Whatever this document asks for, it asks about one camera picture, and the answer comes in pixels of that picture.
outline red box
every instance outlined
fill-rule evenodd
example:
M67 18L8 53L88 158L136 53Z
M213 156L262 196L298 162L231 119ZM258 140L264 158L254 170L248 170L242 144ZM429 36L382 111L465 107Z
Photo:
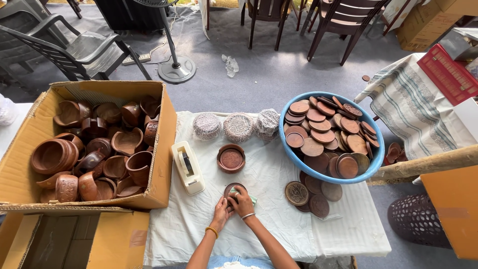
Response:
M478 81L463 64L451 59L440 44L434 45L417 64L454 106L478 95Z

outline blue plastic basin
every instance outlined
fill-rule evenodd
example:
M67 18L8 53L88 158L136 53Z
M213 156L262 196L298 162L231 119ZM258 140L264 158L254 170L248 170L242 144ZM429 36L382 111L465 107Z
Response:
M357 109L359 109L363 115L359 118L360 121L366 122L372 126L375 131L377 131L377 140L380 143L379 148L371 147L372 153L373 153L373 160L370 163L369 169L365 173L363 173L360 176L354 177L353 179L336 179L336 178L331 178L327 175L321 174L315 170L312 170L309 168L307 165L303 163L296 155L295 153L291 150L289 145L285 142L285 135L284 135L284 116L289 110L289 107L291 106L292 103L303 100L303 99L309 99L309 97L314 96L324 96L328 99L332 99L332 96L335 96L342 104L351 104L355 106ZM294 97L292 100L290 100L285 106L284 109L282 109L281 112L281 118L280 118L280 124L279 124L279 135L281 137L282 145L285 148L285 152L287 156L292 160L292 162L302 171L304 171L307 175L310 175L316 179L321 179L327 182L332 182L332 183L337 183L337 184L354 184L354 183L359 183L364 180L369 179L372 177L375 172L377 172L382 165L383 157L385 156L385 147L384 147L384 142L383 142L383 137L382 133L380 132L379 127L375 124L373 121L372 117L365 112L359 105L355 104L354 102L350 101L347 98L344 98L340 95L336 95L333 93L329 92L323 92L323 91L312 91L312 92L306 92L301 95L298 95Z

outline bubble-wrapped coaster stack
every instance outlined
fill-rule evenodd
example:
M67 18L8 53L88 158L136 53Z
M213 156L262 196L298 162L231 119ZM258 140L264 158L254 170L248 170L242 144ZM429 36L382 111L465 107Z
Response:
M257 137L270 142L279 134L280 115L272 108L264 109L257 115Z
M193 120L194 135L207 141L216 138L221 131L221 123L213 113L202 113Z
M254 133L254 119L245 113L233 113L224 120L224 135L234 143L248 140Z

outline brown cardboard box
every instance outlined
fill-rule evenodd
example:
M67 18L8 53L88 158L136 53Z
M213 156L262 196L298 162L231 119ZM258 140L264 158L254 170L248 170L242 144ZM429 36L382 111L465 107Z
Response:
M143 264L149 213L119 207L2 205L21 214L2 269L133 269Z
M435 0L413 7L402 25L395 29L403 50L425 51L448 30L462 15L444 13Z
M478 16L477 0L436 0L436 3L446 13Z
M158 124L154 159L150 171L148 187L144 194L127 198L95 201L67 202L65 205L107 205L126 208L163 208L168 206L171 184L173 156L171 145L176 133L176 112L160 81L80 81L58 82L43 92L33 104L9 149L0 162L0 203L36 203L41 188L37 181L48 178L30 167L30 155L42 141L62 132L53 122L59 114L58 103L63 100L87 100L91 105L112 101L123 106L129 101L139 102L151 95L161 99L161 112Z
M478 259L477 173L478 166L471 166L421 176L446 237L463 259Z

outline electric fan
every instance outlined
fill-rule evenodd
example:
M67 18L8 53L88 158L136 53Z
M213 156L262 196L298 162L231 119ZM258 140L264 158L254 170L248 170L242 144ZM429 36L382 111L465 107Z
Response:
M182 55L176 55L173 39L169 32L168 21L166 19L167 6L176 4L179 0L133 0L139 4L159 8L164 23L164 30L168 39L171 57L166 58L158 65L158 75L166 82L179 84L190 80L196 74L196 64L191 58Z

